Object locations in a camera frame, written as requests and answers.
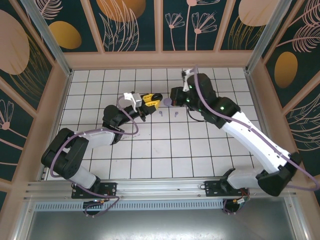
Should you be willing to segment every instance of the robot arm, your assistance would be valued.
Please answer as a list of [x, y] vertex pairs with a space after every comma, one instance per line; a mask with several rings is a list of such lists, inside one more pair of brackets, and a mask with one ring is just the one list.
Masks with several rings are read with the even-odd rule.
[[[146, 117], [154, 113], [163, 96], [160, 93], [144, 94], [125, 93], [124, 98], [131, 101], [131, 106], [124, 108], [124, 111], [133, 119], [140, 117], [142, 121], [146, 121]], [[89, 172], [81, 166], [81, 162], [87, 150], [97, 148], [104, 145], [113, 145], [120, 141], [124, 130], [120, 128], [130, 119], [116, 106], [109, 105], [103, 112], [102, 127], [120, 133], [108, 131], [96, 131], [93, 133], [84, 133], [75, 137], [66, 146], [65, 150], [59, 154], [57, 161], [53, 166], [53, 170], [66, 180], [71, 180], [93, 193], [100, 192], [100, 178]], [[44, 152], [41, 162], [50, 168], [54, 157], [58, 150], [67, 141], [68, 138], [75, 133], [68, 128], [63, 128], [56, 135], [52, 143]]]
[[201, 113], [208, 123], [216, 125], [219, 129], [224, 130], [242, 143], [263, 166], [263, 169], [240, 170], [232, 168], [228, 170], [220, 181], [221, 188], [225, 192], [230, 192], [232, 189], [261, 188], [272, 196], [278, 196], [294, 176], [297, 169], [275, 153], [265, 141], [253, 133], [252, 129], [260, 133], [282, 155], [290, 158], [298, 165], [302, 161], [300, 155], [297, 152], [290, 154], [267, 138], [250, 122], [240, 107], [231, 99], [217, 97], [210, 79], [204, 73], [198, 73], [197, 78], [200, 91], [208, 105], [222, 115], [246, 123], [250, 126], [250, 129], [235, 121], [229, 121], [211, 113], [198, 96], [195, 77], [190, 69], [182, 72], [182, 78], [184, 81], [183, 87], [171, 89], [172, 106], [187, 106], [190, 111]]

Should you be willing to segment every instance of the wall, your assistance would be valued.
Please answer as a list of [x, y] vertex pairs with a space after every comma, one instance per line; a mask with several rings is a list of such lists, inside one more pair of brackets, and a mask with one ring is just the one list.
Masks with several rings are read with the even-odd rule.
[[15, 226], [36, 180], [66, 75], [15, 0], [0, 2], [0, 233]]
[[244, 67], [278, 1], [35, 3], [73, 69], [103, 69], [194, 64]]
[[[320, 175], [320, 2], [295, 1], [263, 64], [305, 169]], [[315, 195], [320, 204], [320, 190]]]

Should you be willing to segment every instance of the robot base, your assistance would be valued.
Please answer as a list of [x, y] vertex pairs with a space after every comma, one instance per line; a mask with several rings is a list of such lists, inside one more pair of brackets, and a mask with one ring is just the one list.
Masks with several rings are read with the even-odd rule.
[[[99, 190], [96, 192], [100, 195], [115, 196], [117, 193], [116, 182], [101, 182]], [[72, 185], [72, 199], [102, 199], [102, 197], [91, 195], [90, 193], [83, 191], [76, 185]]]
[[205, 195], [207, 197], [241, 197], [242, 192], [239, 189], [228, 189], [228, 191], [225, 191], [221, 188], [221, 181], [205, 181], [204, 182], [204, 188]]

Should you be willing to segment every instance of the white grid mat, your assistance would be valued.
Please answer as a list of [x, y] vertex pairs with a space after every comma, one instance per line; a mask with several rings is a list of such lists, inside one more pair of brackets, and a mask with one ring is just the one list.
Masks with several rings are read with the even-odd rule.
[[[103, 111], [125, 92], [161, 93], [183, 85], [182, 68], [78, 70], [64, 106], [61, 128], [85, 131], [102, 125]], [[221, 97], [236, 102], [258, 128], [259, 122], [242, 68], [199, 68]], [[130, 103], [120, 101], [126, 107]], [[203, 119], [190, 112], [195, 119]], [[185, 107], [166, 107], [136, 119], [139, 133], [115, 145], [85, 153], [82, 166], [101, 179], [192, 178], [222, 176], [230, 168], [256, 168], [260, 163], [236, 139], [213, 124], [196, 122]], [[133, 132], [133, 124], [121, 126]], [[46, 180], [52, 180], [48, 173]]]

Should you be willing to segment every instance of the dark teal wallpaper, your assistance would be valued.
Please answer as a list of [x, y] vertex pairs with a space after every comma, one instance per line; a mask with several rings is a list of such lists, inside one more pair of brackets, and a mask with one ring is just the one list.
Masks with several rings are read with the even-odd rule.
[[275, 31], [275, 33], [273, 34], [272, 38], [270, 39], [269, 44], [266, 46], [264, 52], [262, 53], [262, 58], [264, 59], [266, 54], [268, 53], [272, 43], [274, 42], [276, 36], [278, 35], [279, 31], [281, 30], [282, 26], [284, 25], [285, 21], [287, 20], [290, 12], [292, 11], [292, 9], [294, 8], [295, 4], [297, 3], [297, 0], [292, 0], [290, 7], [288, 8], [288, 10], [286, 11], [286, 14], [284, 15], [284, 17], [282, 18], [277, 30]]
[[32, 122], [32, 116], [0, 90], [1, 179], [12, 180]]
[[35, 2], [64, 53], [98, 51], [80, 0]]
[[106, 52], [155, 51], [154, 0], [90, 0]]
[[52, 65], [8, 0], [0, 19], [0, 77], [37, 109]]
[[220, 0], [164, 0], [163, 51], [213, 50], [225, 6]]
[[34, 24], [34, 22], [30, 19], [29, 15], [27, 14], [27, 11], [26, 11], [24, 5], [21, 3], [21, 0], [18, 0], [17, 2], [20, 4], [20, 7], [21, 7], [22, 10], [24, 11], [25, 15], [28, 17], [29, 22], [32, 24], [33, 28], [35, 29], [35, 31], [37, 32], [37, 34], [39, 35], [39, 37], [42, 39], [42, 42], [44, 43], [44, 45], [45, 45], [46, 48], [48, 49], [51, 57], [52, 57], [54, 60], [56, 60], [55, 56], [53, 55], [53, 53], [51, 52], [50, 48], [48, 47], [46, 41], [44, 41], [44, 39], [42, 38], [42, 36], [41, 36], [39, 30], [37, 29], [36, 25]]
[[277, 1], [235, 0], [221, 50], [253, 50]]
[[4, 205], [6, 195], [7, 195], [6, 192], [0, 191], [0, 212], [1, 212], [2, 206]]
[[320, 71], [320, 7], [305, 1], [266, 63], [284, 107]]
[[320, 84], [287, 115], [295, 144], [303, 157], [305, 169], [320, 174]]

